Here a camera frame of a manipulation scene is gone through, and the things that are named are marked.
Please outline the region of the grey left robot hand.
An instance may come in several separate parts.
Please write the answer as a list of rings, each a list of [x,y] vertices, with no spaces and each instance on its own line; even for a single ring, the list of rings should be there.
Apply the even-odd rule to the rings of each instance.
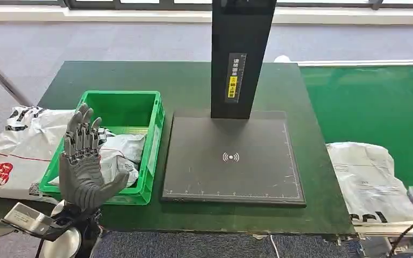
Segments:
[[[59,189],[62,199],[83,210],[95,209],[122,191],[129,172],[120,171],[104,182],[99,155],[98,128],[102,118],[91,118],[94,110],[82,103],[68,122],[59,157]]]

